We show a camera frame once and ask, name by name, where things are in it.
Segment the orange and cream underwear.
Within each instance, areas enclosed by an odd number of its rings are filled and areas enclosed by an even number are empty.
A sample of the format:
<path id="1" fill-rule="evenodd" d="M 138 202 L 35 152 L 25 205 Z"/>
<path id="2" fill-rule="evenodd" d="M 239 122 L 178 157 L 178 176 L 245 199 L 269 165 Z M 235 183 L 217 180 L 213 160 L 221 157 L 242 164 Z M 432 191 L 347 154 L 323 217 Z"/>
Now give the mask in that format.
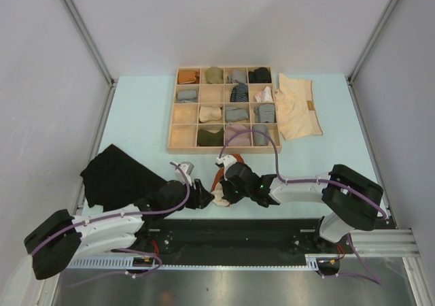
<path id="1" fill-rule="evenodd" d="M 224 170 L 219 168 L 211 186 L 211 194 L 214 196 L 213 203 L 215 205 L 220 207 L 230 207 L 231 205 L 238 203 L 243 198 L 243 195 L 237 194 L 234 190 L 229 188 L 223 188 L 220 183 L 223 175 Z"/>

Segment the black garment pile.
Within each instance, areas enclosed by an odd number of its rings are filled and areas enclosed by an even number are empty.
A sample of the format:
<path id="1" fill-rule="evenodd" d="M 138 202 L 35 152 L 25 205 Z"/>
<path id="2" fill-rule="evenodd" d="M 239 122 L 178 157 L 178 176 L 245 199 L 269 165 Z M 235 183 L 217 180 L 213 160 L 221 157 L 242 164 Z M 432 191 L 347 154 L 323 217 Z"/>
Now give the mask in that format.
<path id="1" fill-rule="evenodd" d="M 93 158 L 80 176 L 88 205 L 104 211 L 125 207 L 167 183 L 114 144 Z"/>

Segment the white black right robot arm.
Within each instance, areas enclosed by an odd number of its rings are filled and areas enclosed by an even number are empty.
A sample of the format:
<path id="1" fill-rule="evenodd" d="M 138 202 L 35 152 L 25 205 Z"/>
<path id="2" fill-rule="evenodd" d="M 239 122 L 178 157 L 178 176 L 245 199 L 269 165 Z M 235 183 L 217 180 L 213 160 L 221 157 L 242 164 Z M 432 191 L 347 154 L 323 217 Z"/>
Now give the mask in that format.
<path id="1" fill-rule="evenodd" d="M 325 175 L 285 179 L 278 173 L 257 175 L 231 156 L 216 165 L 223 171 L 223 199 L 230 204 L 249 198 L 261 207 L 290 203 L 323 204 L 330 213 L 322 216 L 313 236 L 320 252 L 330 252 L 353 230 L 372 231 L 378 217 L 387 218 L 381 207 L 383 189 L 353 169 L 335 165 Z"/>

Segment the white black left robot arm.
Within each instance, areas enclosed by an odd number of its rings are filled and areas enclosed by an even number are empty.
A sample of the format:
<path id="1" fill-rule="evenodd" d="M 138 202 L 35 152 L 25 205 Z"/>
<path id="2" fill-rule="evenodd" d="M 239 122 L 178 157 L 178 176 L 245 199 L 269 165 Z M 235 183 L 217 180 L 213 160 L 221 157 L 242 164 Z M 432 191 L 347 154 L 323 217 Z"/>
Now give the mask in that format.
<path id="1" fill-rule="evenodd" d="M 71 261 L 109 250 L 145 250 L 150 243 L 148 227 L 184 207 L 203 209 L 214 196 L 200 180 L 171 180 L 156 192 L 133 203 L 95 216 L 72 216 L 66 209 L 54 212 L 25 239 L 35 278 L 48 279 Z"/>

